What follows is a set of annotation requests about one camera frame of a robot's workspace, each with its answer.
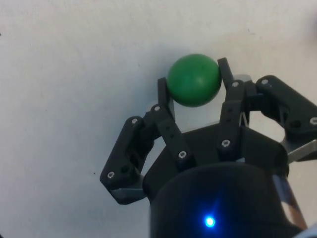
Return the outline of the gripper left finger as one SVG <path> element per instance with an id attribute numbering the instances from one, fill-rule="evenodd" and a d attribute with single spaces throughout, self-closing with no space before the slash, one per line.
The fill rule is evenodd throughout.
<path id="1" fill-rule="evenodd" d="M 165 78 L 158 79 L 158 103 L 144 117 L 126 120 L 100 175 L 100 181 L 118 204 L 145 198 L 141 171 L 155 140 L 163 138 L 179 172 L 195 166 L 195 157 L 175 123 L 173 99 Z"/>

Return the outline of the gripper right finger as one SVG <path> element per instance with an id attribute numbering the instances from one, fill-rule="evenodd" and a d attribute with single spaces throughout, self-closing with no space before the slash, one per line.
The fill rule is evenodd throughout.
<path id="1" fill-rule="evenodd" d="M 317 158 L 317 107 L 273 75 L 253 83 L 234 79 L 226 58 L 218 60 L 226 89 L 217 149 L 226 160 L 292 163 Z M 285 132 L 282 142 L 249 128 L 250 112 L 259 111 Z"/>

